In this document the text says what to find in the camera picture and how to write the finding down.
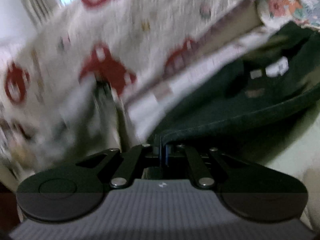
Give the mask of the dark denim jeans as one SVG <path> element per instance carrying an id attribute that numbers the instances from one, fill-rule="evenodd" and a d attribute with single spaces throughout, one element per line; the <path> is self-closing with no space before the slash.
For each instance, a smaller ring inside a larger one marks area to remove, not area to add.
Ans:
<path id="1" fill-rule="evenodd" d="M 295 23 L 225 65 L 181 99 L 148 138 L 174 145 L 262 153 L 319 100 L 319 33 Z"/>

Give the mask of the folded grey clothes stack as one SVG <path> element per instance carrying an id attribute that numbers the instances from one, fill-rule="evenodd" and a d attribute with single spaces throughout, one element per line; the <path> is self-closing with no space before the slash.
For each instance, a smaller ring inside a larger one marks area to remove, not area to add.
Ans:
<path id="1" fill-rule="evenodd" d="M 121 148 L 111 87 L 90 76 L 51 111 L 35 138 L 11 146 L 14 161 L 35 171 Z"/>

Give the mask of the beige fleece blanket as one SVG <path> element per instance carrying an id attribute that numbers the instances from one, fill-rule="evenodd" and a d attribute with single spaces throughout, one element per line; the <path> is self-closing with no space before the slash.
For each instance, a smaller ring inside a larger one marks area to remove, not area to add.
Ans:
<path id="1" fill-rule="evenodd" d="M 259 163 L 303 182 L 309 198 L 300 220 L 319 232 L 319 102 Z"/>

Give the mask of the white bear print quilt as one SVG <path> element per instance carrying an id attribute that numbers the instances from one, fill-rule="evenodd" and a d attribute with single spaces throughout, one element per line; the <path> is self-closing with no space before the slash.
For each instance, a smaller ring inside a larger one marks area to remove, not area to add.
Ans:
<path id="1" fill-rule="evenodd" d="M 254 0 L 75 0 L 1 70 L 1 120 L 33 135 L 88 74 L 128 105 L 186 67 Z"/>

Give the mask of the floral pastel quilt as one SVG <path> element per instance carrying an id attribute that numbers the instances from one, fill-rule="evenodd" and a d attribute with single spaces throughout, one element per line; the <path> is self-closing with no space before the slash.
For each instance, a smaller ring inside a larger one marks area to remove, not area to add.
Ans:
<path id="1" fill-rule="evenodd" d="M 319 31 L 319 0 L 257 0 L 257 12 L 263 24 L 271 28 L 292 21 Z"/>

